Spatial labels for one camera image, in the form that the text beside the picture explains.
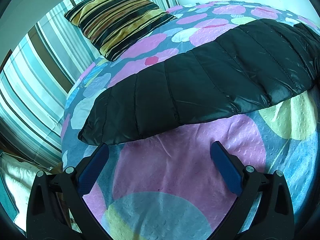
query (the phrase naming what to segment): polka dot bedspread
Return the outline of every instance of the polka dot bedspread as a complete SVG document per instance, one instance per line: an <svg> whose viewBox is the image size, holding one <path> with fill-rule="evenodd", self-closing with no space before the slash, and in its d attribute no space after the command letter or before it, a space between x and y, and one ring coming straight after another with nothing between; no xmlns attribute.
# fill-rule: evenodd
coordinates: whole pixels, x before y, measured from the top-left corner
<svg viewBox="0 0 320 240"><path fill-rule="evenodd" d="M127 76L260 18L291 26L303 22L320 34L310 20L261 4L213 1L167 11L178 19L139 40L115 62L98 58L73 86L61 132L64 168L95 150L77 134L95 98ZM317 167L319 106L313 88L267 109L110 146L110 158L84 200L114 239L207 239L236 199L210 159L210 144L219 140L244 165L284 172L297 220Z"/></svg>

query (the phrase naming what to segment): blue gripper pad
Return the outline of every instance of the blue gripper pad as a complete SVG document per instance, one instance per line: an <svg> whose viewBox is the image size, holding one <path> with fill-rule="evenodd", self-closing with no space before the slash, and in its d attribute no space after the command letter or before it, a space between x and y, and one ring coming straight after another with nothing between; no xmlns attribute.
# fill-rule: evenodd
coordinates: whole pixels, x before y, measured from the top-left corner
<svg viewBox="0 0 320 240"><path fill-rule="evenodd" d="M108 159L109 147L108 145L103 144L101 147L97 148L96 154L78 179L77 191L80 197L90 193Z"/></svg>
<svg viewBox="0 0 320 240"><path fill-rule="evenodd" d="M242 177L220 147L218 141L211 144L210 156L214 165L220 171L228 189L239 197L242 193Z"/></svg>

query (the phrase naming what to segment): black plastic bracket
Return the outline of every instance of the black plastic bracket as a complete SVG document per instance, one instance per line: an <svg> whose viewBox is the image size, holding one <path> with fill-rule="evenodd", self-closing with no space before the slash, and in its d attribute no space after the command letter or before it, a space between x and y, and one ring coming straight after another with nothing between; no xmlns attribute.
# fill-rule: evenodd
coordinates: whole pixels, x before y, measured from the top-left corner
<svg viewBox="0 0 320 240"><path fill-rule="evenodd" d="M211 159L229 190L237 195L227 215L208 240L292 240L294 217L290 192L281 171L257 172L230 155L218 141L210 148ZM76 168L61 174L39 171L34 180L27 211L27 238L32 240L113 240L95 219L82 199L88 194L109 158L101 144ZM62 192L81 233L68 225L57 192ZM239 233L258 192L262 197L250 228Z"/></svg>

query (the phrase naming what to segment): screw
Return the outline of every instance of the screw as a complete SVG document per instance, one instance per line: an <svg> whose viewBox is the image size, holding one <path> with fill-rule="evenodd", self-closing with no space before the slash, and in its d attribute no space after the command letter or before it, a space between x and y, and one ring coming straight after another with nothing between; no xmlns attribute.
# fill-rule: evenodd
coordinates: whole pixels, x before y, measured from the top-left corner
<svg viewBox="0 0 320 240"><path fill-rule="evenodd" d="M37 172L37 176L38 176L38 177L43 176L43 174L44 174L43 171L38 171L38 172Z"/></svg>
<svg viewBox="0 0 320 240"><path fill-rule="evenodd" d="M66 173L68 173L68 174L73 173L74 170L75 170L74 167L68 167L68 168L66 168Z"/></svg>
<svg viewBox="0 0 320 240"><path fill-rule="evenodd" d="M246 166L245 168L247 172L254 172L254 168L252 166Z"/></svg>
<svg viewBox="0 0 320 240"><path fill-rule="evenodd" d="M277 170L277 171L276 171L276 174L277 174L279 177L281 177L281 176L283 175L283 172L280 171L280 170Z"/></svg>

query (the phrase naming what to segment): pink circle pattern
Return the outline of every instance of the pink circle pattern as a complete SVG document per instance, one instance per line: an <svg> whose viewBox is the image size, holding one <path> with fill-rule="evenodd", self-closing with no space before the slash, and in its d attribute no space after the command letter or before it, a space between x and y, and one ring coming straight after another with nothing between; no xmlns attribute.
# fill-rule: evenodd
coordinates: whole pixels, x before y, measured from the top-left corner
<svg viewBox="0 0 320 240"><path fill-rule="evenodd" d="M151 35L141 40L137 41L134 45L132 45L129 49L127 49L120 57L122 59L125 58L135 58L143 53L152 51L158 45L165 40L167 34L158 33L155 35Z"/></svg>
<svg viewBox="0 0 320 240"><path fill-rule="evenodd" d="M124 65L124 67L111 79L108 84L108 88L114 86L126 77L138 73L139 71L145 69L148 66L154 65L158 62L165 61L166 59L177 55L179 50L177 48L166 49L164 51L156 53L154 56L145 57L143 59L138 59L135 61L129 61Z"/></svg>
<svg viewBox="0 0 320 240"><path fill-rule="evenodd" d="M301 20L302 22L305 22L306 24L310 25L311 27L318 29L317 25L315 25L313 22L309 21L308 19L298 16L298 19Z"/></svg>
<svg viewBox="0 0 320 240"><path fill-rule="evenodd" d="M97 182L95 182L93 185L90 193L83 196L83 200L87 204L96 220L101 224L102 216L107 210L107 207L103 193Z"/></svg>
<svg viewBox="0 0 320 240"><path fill-rule="evenodd" d="M229 21L227 19L215 18L215 19L210 19L210 20L205 20L203 22L199 22L194 27L195 28L205 28L208 26L219 27L219 26L224 26L228 23L229 23Z"/></svg>
<svg viewBox="0 0 320 240"><path fill-rule="evenodd" d="M243 14L245 7L242 5L231 5L217 7L212 11L214 14Z"/></svg>
<svg viewBox="0 0 320 240"><path fill-rule="evenodd" d="M183 9L183 6L182 5L176 5L176 6L173 6L169 9L166 10L167 13L172 13L174 11L177 11L177 10L181 10Z"/></svg>
<svg viewBox="0 0 320 240"><path fill-rule="evenodd" d="M67 130L68 125L69 125L69 122L70 122L70 113L67 114L67 117L64 120L62 128L61 128L61 134L60 134L61 141L63 140L63 137L64 137L64 135L66 133L66 130Z"/></svg>
<svg viewBox="0 0 320 240"><path fill-rule="evenodd" d="M179 196L195 205L214 230L236 198L210 158L216 140L244 165L264 170L266 152L256 124L235 115L127 143L115 170L114 199L150 191Z"/></svg>
<svg viewBox="0 0 320 240"><path fill-rule="evenodd" d="M209 20L206 23L202 22L197 24L197 26L204 26L204 27L197 30L194 34L190 36L189 40L192 43L192 45L197 47L202 44L208 43L210 41L214 41L221 34L225 33L230 29L237 27L237 25L234 25L234 24L223 23L225 21L221 21L220 24L216 24L218 23L218 21L213 21L213 20L212 21Z"/></svg>
<svg viewBox="0 0 320 240"><path fill-rule="evenodd" d="M206 8L206 7L210 7L210 6L212 6L212 4L205 3L205 4L196 5L195 8L200 9L200 8Z"/></svg>
<svg viewBox="0 0 320 240"><path fill-rule="evenodd" d="M259 6L251 10L251 14L260 18L275 20L278 18L278 14L282 14L282 12L270 7Z"/></svg>
<svg viewBox="0 0 320 240"><path fill-rule="evenodd" d="M188 17L181 18L180 20L177 21L177 24L188 24L191 22L195 22L198 20L201 20L203 18L206 18L208 15L206 13L202 14L196 14Z"/></svg>

